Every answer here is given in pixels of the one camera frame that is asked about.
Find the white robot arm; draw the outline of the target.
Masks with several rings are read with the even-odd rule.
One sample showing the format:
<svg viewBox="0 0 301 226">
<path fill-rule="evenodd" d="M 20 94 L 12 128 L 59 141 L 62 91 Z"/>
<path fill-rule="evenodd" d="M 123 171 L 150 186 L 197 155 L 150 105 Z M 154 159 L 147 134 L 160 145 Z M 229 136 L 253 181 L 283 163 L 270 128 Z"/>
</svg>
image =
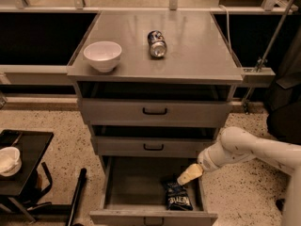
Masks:
<svg viewBox="0 0 301 226">
<path fill-rule="evenodd" d="M 199 153 L 177 179 L 181 186 L 201 177 L 204 171 L 215 171 L 227 164 L 250 161 L 266 162 L 291 176 L 283 207 L 281 226 L 301 224 L 301 147 L 278 140 L 255 137 L 239 127 L 223 129 L 216 143 Z"/>
</svg>

